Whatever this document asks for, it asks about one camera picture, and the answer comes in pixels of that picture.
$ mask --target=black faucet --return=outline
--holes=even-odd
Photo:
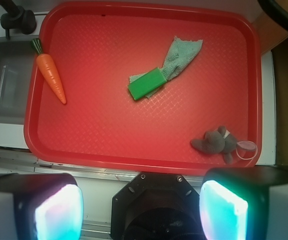
[[[0,0],[0,5],[7,11],[0,18],[7,39],[10,39],[9,29],[20,29],[26,35],[34,32],[37,23],[33,11],[17,6],[12,0]]]

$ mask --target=metal sink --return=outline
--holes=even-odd
[[[24,124],[36,35],[0,37],[0,123]]]

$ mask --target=towel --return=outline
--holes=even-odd
[[[185,41],[175,36],[174,41],[168,50],[163,67],[161,68],[161,72],[165,79],[170,81],[177,77],[196,57],[202,47],[202,44],[203,40]],[[146,73],[141,73],[130,76],[129,82],[132,83],[145,74]],[[146,97],[150,98],[158,90],[159,88],[151,91],[146,95]]]

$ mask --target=carrot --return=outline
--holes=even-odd
[[[42,44],[39,38],[34,38],[31,41],[31,45],[38,54],[38,57],[36,58],[38,69],[59,100],[63,104],[66,104],[64,88],[53,58],[49,54],[45,54],[43,52]]]

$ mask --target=plush mouse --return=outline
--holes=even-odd
[[[222,153],[226,164],[233,163],[233,156],[231,154],[237,147],[245,151],[256,151],[257,146],[250,141],[238,141],[225,126],[219,126],[215,131],[207,131],[205,138],[193,139],[191,145],[206,154],[219,154]]]

